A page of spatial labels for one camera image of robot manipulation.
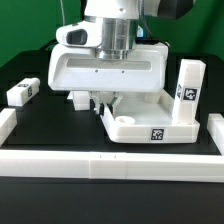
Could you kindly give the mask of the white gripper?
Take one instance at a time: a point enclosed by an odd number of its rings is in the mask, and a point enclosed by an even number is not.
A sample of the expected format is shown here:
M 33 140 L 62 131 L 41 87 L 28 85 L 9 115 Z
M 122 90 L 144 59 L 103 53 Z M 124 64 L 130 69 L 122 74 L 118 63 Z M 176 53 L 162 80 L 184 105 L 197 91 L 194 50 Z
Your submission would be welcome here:
M 168 47 L 138 44 L 134 22 L 80 22 L 56 31 L 58 44 L 49 64 L 48 85 L 54 90 L 159 92 L 165 83 Z M 91 92 L 94 111 L 104 112 L 99 92 Z M 114 93 L 107 104 L 116 111 L 123 98 Z

